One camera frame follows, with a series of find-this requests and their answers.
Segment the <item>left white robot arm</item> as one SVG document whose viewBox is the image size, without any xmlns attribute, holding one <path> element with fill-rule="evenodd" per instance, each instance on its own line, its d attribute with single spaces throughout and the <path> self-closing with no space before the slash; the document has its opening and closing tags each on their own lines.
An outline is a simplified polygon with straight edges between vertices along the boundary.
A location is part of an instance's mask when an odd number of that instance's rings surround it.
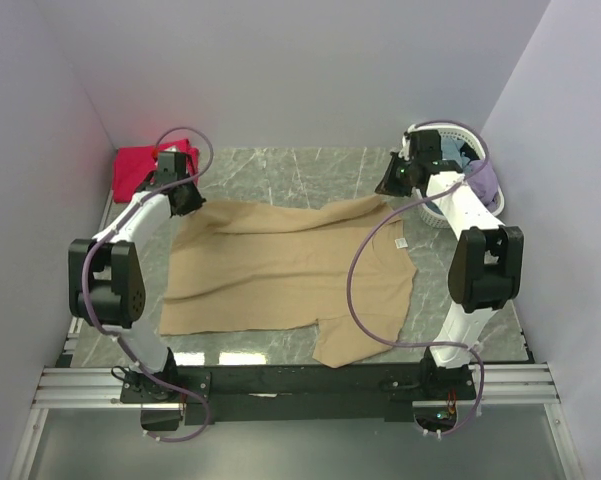
<svg viewBox="0 0 601 480">
<path fill-rule="evenodd" d="M 69 307 L 73 316 L 115 342 L 129 359 L 123 383 L 153 402 L 184 399 L 172 350 L 143 319 L 146 289 L 139 251 L 164 223 L 205 203 L 193 156 L 168 149 L 116 219 L 68 250 Z"/>
</svg>

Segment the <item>beige t-shirt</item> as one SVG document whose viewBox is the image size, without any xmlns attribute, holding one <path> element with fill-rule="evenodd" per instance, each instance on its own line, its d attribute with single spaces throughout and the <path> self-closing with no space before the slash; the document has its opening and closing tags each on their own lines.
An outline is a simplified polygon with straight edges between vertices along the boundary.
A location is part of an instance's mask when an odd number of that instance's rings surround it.
<svg viewBox="0 0 601 480">
<path fill-rule="evenodd" d="M 298 209 L 211 201 L 173 240 L 159 331 L 319 329 L 316 361 L 338 368 L 389 349 L 416 266 L 403 223 L 378 196 Z"/>
</svg>

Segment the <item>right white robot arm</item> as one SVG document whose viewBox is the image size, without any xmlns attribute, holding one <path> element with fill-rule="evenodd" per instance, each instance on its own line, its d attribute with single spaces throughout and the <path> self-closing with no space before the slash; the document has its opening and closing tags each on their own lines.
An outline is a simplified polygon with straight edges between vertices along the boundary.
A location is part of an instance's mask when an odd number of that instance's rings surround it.
<svg viewBox="0 0 601 480">
<path fill-rule="evenodd" d="M 413 124 L 391 155 L 375 191 L 433 204 L 457 243 L 447 285 L 451 305 L 438 336 L 425 347 L 432 366 L 419 374 L 424 395 L 440 399 L 454 386 L 452 372 L 468 366 L 488 321 L 520 289 L 524 235 L 506 226 L 471 182 L 491 165 L 486 142 L 463 124 Z"/>
</svg>

